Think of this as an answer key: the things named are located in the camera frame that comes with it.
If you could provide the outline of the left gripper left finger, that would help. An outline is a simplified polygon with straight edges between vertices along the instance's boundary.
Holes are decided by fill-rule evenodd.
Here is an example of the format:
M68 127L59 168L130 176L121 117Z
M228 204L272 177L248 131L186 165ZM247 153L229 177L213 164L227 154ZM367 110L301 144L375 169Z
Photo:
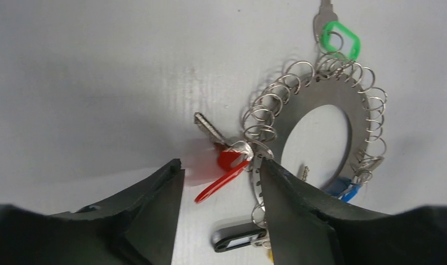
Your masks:
M184 177L176 158L74 213L0 204L0 264L171 264Z

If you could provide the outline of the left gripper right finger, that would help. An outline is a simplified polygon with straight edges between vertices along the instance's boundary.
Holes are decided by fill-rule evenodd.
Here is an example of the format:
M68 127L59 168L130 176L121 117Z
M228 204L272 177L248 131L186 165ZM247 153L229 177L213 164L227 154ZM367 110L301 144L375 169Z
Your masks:
M275 264L447 264L447 206L367 210L268 159L260 177Z

